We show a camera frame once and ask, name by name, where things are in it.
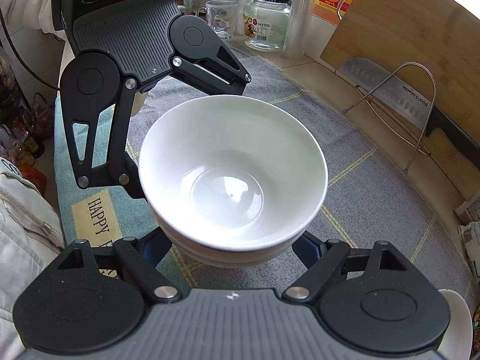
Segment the barcode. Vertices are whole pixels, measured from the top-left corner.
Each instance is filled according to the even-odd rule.
[[[463,232],[463,242],[467,243],[472,240],[472,229]]]

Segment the bowl rim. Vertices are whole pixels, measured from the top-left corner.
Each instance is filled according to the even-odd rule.
[[[165,115],[167,115],[170,112],[173,112],[175,109],[177,109],[179,107],[185,107],[186,104],[190,104],[190,103],[194,103],[194,102],[201,102],[201,101],[205,101],[205,99],[213,99],[213,98],[219,98],[219,97],[222,97],[222,98],[227,97],[227,98],[230,98],[230,99],[241,98],[242,100],[249,100],[249,101],[261,103],[262,107],[273,107],[276,112],[280,112],[280,113],[284,114],[284,116],[286,116],[288,118],[291,118],[294,122],[296,122],[297,125],[300,128],[302,128],[310,136],[310,138],[313,140],[313,142],[315,142],[315,145],[318,149],[318,152],[320,153],[320,156],[321,156],[321,159],[322,159],[323,170],[325,171],[325,185],[323,187],[321,198],[320,198],[315,210],[313,210],[313,212],[310,214],[310,216],[305,221],[303,221],[302,224],[300,224],[294,230],[291,230],[288,234],[285,234],[280,238],[276,238],[275,240],[271,240],[271,241],[268,241],[268,242],[263,242],[263,243],[259,243],[259,244],[255,244],[255,245],[241,245],[241,246],[222,246],[222,245],[214,244],[212,242],[207,242],[207,241],[205,241],[201,238],[195,237],[195,236],[189,234],[188,232],[185,232],[184,230],[181,230],[178,227],[176,227],[175,225],[173,225],[173,223],[171,223],[171,221],[167,220],[167,218],[165,218],[165,216],[162,214],[162,211],[159,209],[158,204],[152,202],[152,200],[150,200],[150,198],[148,196],[148,193],[147,193],[147,190],[146,190],[145,186],[150,185],[150,183],[148,183],[146,180],[145,181],[142,180],[142,172],[141,172],[142,157],[143,157],[142,153],[143,153],[143,147],[144,147],[145,141],[147,140],[147,138],[150,134],[153,134],[152,131],[154,130],[154,126],[161,123],[162,117],[164,117]],[[195,99],[187,100],[186,102],[183,102],[183,103],[180,103],[180,104],[176,105],[175,107],[173,107],[173,108],[169,109],[167,112],[165,112],[165,114],[160,116],[155,121],[155,123],[153,123],[152,127],[150,127],[147,134],[145,135],[145,138],[143,138],[142,146],[140,148],[140,154],[139,154],[139,157],[138,157],[138,175],[139,175],[139,178],[140,178],[140,184],[142,186],[143,193],[145,194],[145,198],[146,198],[148,204],[150,205],[151,209],[153,209],[157,213],[157,215],[159,215],[162,218],[162,220],[165,221],[165,223],[168,226],[170,226],[171,229],[179,232],[181,235],[183,235],[184,237],[192,240],[193,242],[196,242],[200,245],[207,246],[207,247],[212,248],[212,249],[217,249],[219,251],[236,251],[236,252],[259,251],[259,250],[269,249],[271,247],[274,247],[276,245],[281,244],[282,242],[287,241],[288,239],[291,239],[291,238],[295,237],[299,232],[302,232],[306,228],[306,226],[309,225],[309,223],[311,223],[311,221],[315,218],[315,216],[320,211],[320,208],[323,204],[323,201],[325,200],[325,196],[326,196],[326,193],[327,193],[327,187],[328,187],[328,169],[327,169],[325,156],[323,155],[323,151],[320,148],[320,145],[318,144],[317,140],[312,135],[312,133],[308,130],[308,128],[306,128],[303,125],[303,123],[301,123],[296,117],[289,114],[287,111],[284,111],[283,109],[281,109],[279,107],[276,107],[273,104],[267,103],[263,100],[255,99],[253,97],[247,97],[247,96],[236,95],[236,94],[217,94],[217,95],[211,95],[211,96],[197,97]]]

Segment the wooden cutting board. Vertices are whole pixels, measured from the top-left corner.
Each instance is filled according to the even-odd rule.
[[[388,71],[407,61],[424,64],[437,84],[437,106],[480,143],[480,20],[454,0],[353,0],[320,58],[339,68],[352,57]],[[406,67],[398,76],[432,98],[421,69]],[[466,200],[480,191],[480,171],[443,131],[423,143]]]

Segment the black knife handle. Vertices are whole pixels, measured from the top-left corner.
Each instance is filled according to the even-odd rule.
[[[440,108],[434,106],[425,135],[428,137],[437,127],[441,128],[457,150],[480,170],[480,146]]]

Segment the bowl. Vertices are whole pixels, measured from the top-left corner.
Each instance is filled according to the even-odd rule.
[[[167,237],[215,266],[249,266],[288,248],[320,209],[328,184],[315,138],[280,108],[206,96],[157,120],[138,164]]]
[[[472,320],[462,296],[451,290],[439,291],[450,307],[450,324],[437,351],[447,360],[469,360],[472,350]]]

